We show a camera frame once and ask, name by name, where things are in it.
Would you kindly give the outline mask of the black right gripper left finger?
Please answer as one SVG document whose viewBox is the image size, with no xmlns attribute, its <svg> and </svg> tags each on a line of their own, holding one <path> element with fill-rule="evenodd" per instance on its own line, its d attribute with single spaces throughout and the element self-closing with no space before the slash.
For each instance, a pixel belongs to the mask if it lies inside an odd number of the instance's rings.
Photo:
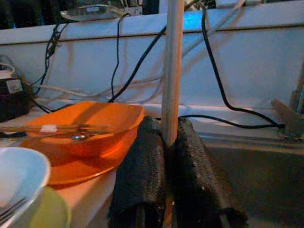
<svg viewBox="0 0 304 228">
<path fill-rule="evenodd" d="M 108 227 L 163 226 L 167 187 L 164 154 L 160 122 L 144 117 L 116 173 Z"/>
</svg>

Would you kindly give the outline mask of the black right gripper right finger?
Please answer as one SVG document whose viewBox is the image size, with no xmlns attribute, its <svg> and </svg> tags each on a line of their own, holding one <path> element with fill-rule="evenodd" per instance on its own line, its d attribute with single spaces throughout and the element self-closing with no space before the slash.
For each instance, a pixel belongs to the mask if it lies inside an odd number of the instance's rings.
<svg viewBox="0 0 304 228">
<path fill-rule="evenodd" d="M 178 119 L 173 165 L 178 227 L 249 226 L 226 172 L 186 118 Z"/>
</svg>

